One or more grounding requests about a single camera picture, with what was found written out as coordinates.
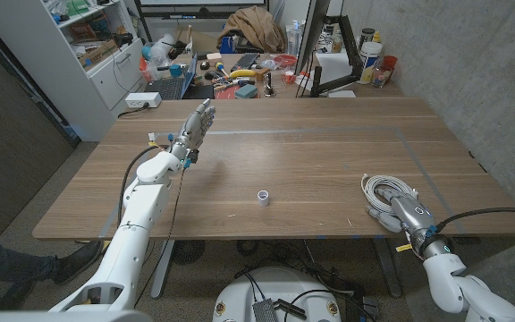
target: wooden table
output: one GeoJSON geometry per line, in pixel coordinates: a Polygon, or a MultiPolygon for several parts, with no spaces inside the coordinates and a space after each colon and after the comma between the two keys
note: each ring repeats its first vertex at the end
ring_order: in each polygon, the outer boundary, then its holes
{"type": "MultiPolygon", "coordinates": [[[[183,176],[172,239],[393,236],[365,212],[363,174],[401,178],[419,191],[437,221],[471,209],[514,205],[422,99],[250,102],[213,101],[215,124],[198,163],[183,176]],[[258,206],[260,190],[270,193],[266,208],[258,206]]],[[[165,101],[119,120],[33,235],[41,240],[112,237],[127,164],[148,146],[148,132],[176,133],[197,104],[165,101]]],[[[152,238],[167,237],[176,197],[173,189],[152,238]]],[[[443,233],[515,235],[515,214],[468,217],[443,233]]]]}
{"type": "MultiPolygon", "coordinates": [[[[224,68],[228,73],[230,72],[230,69],[232,68],[232,66],[234,66],[234,64],[236,64],[236,62],[241,58],[241,56],[242,56],[242,54],[222,54],[222,63],[224,63],[224,68]]],[[[268,59],[268,54],[262,54],[259,59],[260,59],[260,61],[262,59],[268,59]]],[[[178,56],[178,58],[176,58],[174,60],[174,62],[177,64],[190,64],[191,61],[192,61],[192,57],[189,55],[180,55],[180,56],[178,56]]],[[[198,73],[198,75],[203,76],[207,71],[202,71],[199,68],[200,64],[202,64],[202,61],[198,61],[197,73],[198,73]]],[[[314,68],[317,65],[318,65],[318,61],[317,61],[317,58],[315,58],[314,63],[313,63],[314,68]]],[[[210,67],[209,71],[215,71],[214,66],[210,67]]],[[[209,80],[204,80],[204,83],[207,85],[211,84],[211,82],[209,80]]],[[[296,83],[285,85],[282,82],[282,71],[281,70],[272,71],[272,85],[274,86],[274,89],[276,92],[276,95],[275,95],[276,98],[295,97],[297,89],[300,88],[299,84],[296,84],[296,83]]],[[[258,93],[263,93],[263,91],[264,91],[263,83],[256,82],[256,86],[258,89],[258,93]]],[[[393,81],[390,81],[382,89],[374,88],[370,84],[359,85],[357,83],[351,84],[351,85],[345,87],[344,89],[353,90],[357,97],[402,97],[403,96],[401,89],[399,89],[399,87],[393,81]]],[[[263,94],[260,96],[260,98],[271,99],[268,97],[264,97],[263,94]]]]}

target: black shoe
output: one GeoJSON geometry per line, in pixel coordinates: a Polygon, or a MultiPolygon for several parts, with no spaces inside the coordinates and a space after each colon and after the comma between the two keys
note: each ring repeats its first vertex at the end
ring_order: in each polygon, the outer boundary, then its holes
{"type": "Polygon", "coordinates": [[[0,310],[18,310],[21,309],[27,297],[33,291],[35,282],[15,283],[13,284],[3,299],[0,300],[0,310]]]}
{"type": "Polygon", "coordinates": [[[53,282],[59,285],[69,283],[76,275],[94,263],[102,251],[102,241],[89,241],[71,255],[59,258],[56,273],[52,277],[53,282]]]}

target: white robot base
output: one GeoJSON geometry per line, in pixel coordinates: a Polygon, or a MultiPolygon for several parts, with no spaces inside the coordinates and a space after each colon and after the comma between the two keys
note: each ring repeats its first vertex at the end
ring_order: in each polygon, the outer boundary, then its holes
{"type": "MultiPolygon", "coordinates": [[[[273,302],[284,300],[291,303],[298,295],[310,290],[327,290],[310,275],[288,267],[261,267],[249,272],[266,299],[273,302]]],[[[262,301],[259,289],[254,285],[257,301],[262,301]]],[[[226,286],[215,302],[212,321],[256,321],[252,305],[254,291],[249,278],[242,275],[226,286]]],[[[293,305],[304,309],[307,321],[341,321],[335,297],[328,292],[312,292],[299,298],[293,305]]],[[[283,322],[285,311],[276,309],[278,322],[283,322]]],[[[287,321],[303,320],[289,314],[287,321]]]]}

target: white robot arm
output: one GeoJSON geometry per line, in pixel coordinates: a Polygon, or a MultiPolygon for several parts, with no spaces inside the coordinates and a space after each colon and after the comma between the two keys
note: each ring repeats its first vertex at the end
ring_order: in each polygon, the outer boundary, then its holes
{"type": "Polygon", "coordinates": [[[376,192],[391,202],[401,229],[409,235],[413,249],[425,259],[423,265],[430,292],[440,309],[449,313],[467,310],[467,322],[510,321],[515,317],[515,307],[490,292],[479,278],[457,276],[466,266],[451,253],[443,239],[427,236],[428,228],[435,220],[420,202],[400,191],[376,189],[376,192]]]}
{"type": "Polygon", "coordinates": [[[215,108],[209,103],[207,99],[188,117],[166,151],[139,166],[137,178],[124,192],[124,217],[97,272],[51,312],[134,308],[150,231],[168,204],[170,176],[176,175],[189,157],[194,161],[198,157],[198,148],[214,119],[215,108]],[[100,298],[100,304],[81,305],[90,294],[100,298]]]}

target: white cable bundle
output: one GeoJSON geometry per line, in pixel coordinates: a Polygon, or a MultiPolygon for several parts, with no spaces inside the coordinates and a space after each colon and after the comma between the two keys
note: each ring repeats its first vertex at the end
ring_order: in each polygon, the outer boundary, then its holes
{"type": "Polygon", "coordinates": [[[410,186],[407,183],[405,183],[403,180],[399,178],[395,178],[390,175],[369,176],[368,174],[364,174],[363,178],[361,179],[361,189],[363,190],[363,192],[365,192],[365,197],[367,197],[367,200],[371,204],[371,206],[381,213],[394,215],[393,207],[383,203],[383,201],[379,200],[376,197],[375,188],[378,185],[386,185],[397,191],[406,192],[415,199],[418,195],[418,191],[410,188],[410,186]]]}

